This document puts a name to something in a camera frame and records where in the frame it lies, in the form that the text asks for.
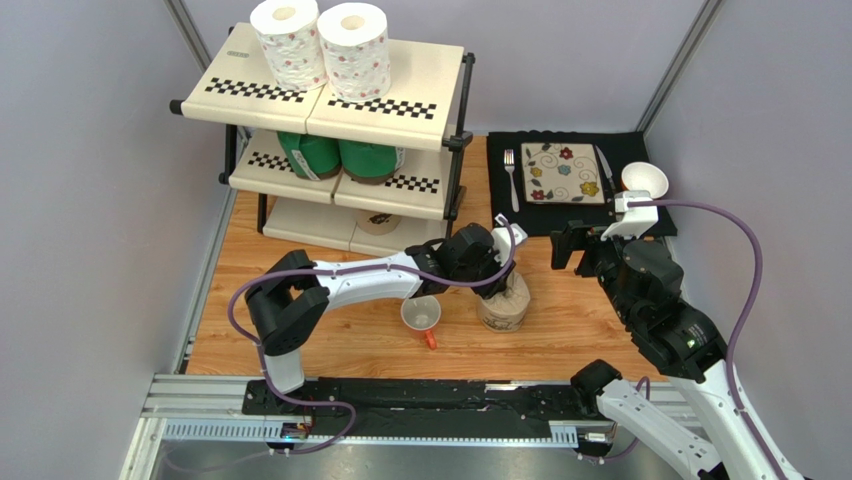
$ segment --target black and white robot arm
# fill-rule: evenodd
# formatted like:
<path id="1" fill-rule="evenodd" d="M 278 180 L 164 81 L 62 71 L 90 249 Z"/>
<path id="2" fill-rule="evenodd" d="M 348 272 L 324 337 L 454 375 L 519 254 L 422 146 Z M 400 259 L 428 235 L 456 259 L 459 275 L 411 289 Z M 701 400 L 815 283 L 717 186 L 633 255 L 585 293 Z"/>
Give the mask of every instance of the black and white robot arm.
<path id="1" fill-rule="evenodd" d="M 502 216 L 497 221 L 507 224 Z M 527 239 L 518 225 L 512 225 L 512 234 L 515 247 Z M 507 228 L 498 227 L 489 232 L 478 224 L 470 224 L 449 239 L 412 246 L 384 258 L 332 263 L 311 260 L 304 250 L 288 253 L 267 273 L 290 270 L 344 273 L 289 276 L 265 281 L 246 291 L 246 303 L 273 384 L 282 393 L 302 386 L 305 375 L 300 347 L 327 312 L 383 298 L 437 295 L 447 290 L 448 283 L 481 282 L 501 271 L 496 280 L 472 290 L 486 299 L 504 291 L 514 269 L 514 262 L 503 268 L 510 245 Z M 301 294 L 294 298 L 291 289 Z"/>
<path id="2" fill-rule="evenodd" d="M 683 270 L 665 245 L 640 238 L 656 223 L 656 207 L 628 207 L 628 202 L 650 200 L 642 192 L 624 192 L 616 198 L 618 222 L 601 228 L 570 222 L 551 234 L 551 268 L 565 268 L 573 251 L 584 252 L 576 273 L 597 278 L 639 352 L 669 377 L 712 444 L 667 420 L 605 362 L 593 363 L 571 383 L 586 392 L 581 403 L 625 426 L 684 478 L 778 479 L 729 393 L 725 340 L 704 313 L 681 298 Z M 804 478 L 738 388 L 784 476 Z"/>

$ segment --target white label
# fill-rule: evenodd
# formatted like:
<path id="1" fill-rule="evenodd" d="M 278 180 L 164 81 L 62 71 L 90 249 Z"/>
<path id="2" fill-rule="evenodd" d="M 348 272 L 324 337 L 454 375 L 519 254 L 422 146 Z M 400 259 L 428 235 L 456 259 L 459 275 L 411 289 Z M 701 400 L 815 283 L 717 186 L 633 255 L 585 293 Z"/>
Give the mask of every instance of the white label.
<path id="1" fill-rule="evenodd" d="M 396 166 L 393 167 L 394 171 L 399 170 L 405 163 L 405 149 L 402 147 L 396 147 Z"/>
<path id="2" fill-rule="evenodd" d="M 293 150 L 293 157 L 295 157 L 293 158 L 293 160 L 295 160 L 296 163 L 298 163 L 299 166 L 302 167 L 302 170 L 304 170 L 305 175 L 307 175 L 308 178 L 314 181 L 319 180 L 317 174 L 314 173 L 314 171 L 311 170 L 311 167 L 308 166 L 308 161 L 305 160 L 305 156 L 302 155 L 302 152 L 300 150 Z"/>

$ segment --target red mug handle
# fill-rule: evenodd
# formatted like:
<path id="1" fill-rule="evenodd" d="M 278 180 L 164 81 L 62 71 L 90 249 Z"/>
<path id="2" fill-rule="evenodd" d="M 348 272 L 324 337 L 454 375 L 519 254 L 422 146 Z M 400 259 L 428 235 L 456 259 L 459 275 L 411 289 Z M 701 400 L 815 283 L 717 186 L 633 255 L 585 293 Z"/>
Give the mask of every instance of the red mug handle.
<path id="1" fill-rule="evenodd" d="M 435 336 L 432 335 L 432 330 L 426 331 L 426 344 L 429 345 L 430 350 L 438 348 L 438 342 L 435 341 Z"/>

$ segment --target shelf rack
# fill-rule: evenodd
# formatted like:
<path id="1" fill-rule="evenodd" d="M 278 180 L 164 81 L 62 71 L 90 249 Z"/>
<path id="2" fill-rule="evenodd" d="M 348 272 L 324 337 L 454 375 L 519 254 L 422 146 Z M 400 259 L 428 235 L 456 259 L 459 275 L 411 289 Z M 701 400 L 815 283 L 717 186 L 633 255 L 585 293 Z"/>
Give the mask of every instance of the shelf rack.
<path id="1" fill-rule="evenodd" d="M 187 118 L 226 124 L 225 166 L 219 181 L 259 194 L 258 232 L 371 255 L 390 254 L 452 233 L 466 192 L 460 178 L 464 151 L 473 138 L 464 122 L 475 56 L 462 47 L 401 40 L 390 40 L 389 50 L 393 85 L 388 94 L 365 104 L 347 103 L 337 100 L 328 86 L 309 92 L 279 89 L 254 29 L 240 23 L 231 29 L 189 97 L 173 100 L 170 109 Z M 448 126 L 462 66 L 458 117 L 454 126 Z M 237 125 L 259 129 L 239 161 Z M 405 147 L 406 162 L 383 185 L 359 184 L 345 174 L 312 182 L 296 177 L 275 131 Z M 267 218 L 269 195 L 278 201 Z M 404 218 L 394 232 L 370 236 L 354 225 L 349 210 L 353 208 Z M 306 211 L 311 215 L 305 217 Z M 319 216 L 329 219 L 327 228 L 316 222 Z M 313 230 L 293 227 L 296 220 L 310 220 Z"/>

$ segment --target yellow flower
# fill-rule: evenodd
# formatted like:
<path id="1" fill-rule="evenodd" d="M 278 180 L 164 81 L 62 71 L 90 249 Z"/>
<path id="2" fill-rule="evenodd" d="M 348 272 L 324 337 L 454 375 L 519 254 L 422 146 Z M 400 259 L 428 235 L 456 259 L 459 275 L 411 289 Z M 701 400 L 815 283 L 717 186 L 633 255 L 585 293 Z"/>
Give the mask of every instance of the yellow flower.
<path id="1" fill-rule="evenodd" d="M 595 182 L 586 182 L 580 185 L 580 191 L 583 192 L 584 195 L 588 195 L 590 197 L 594 197 L 598 194 L 600 189 L 598 188 L 598 184 Z"/>

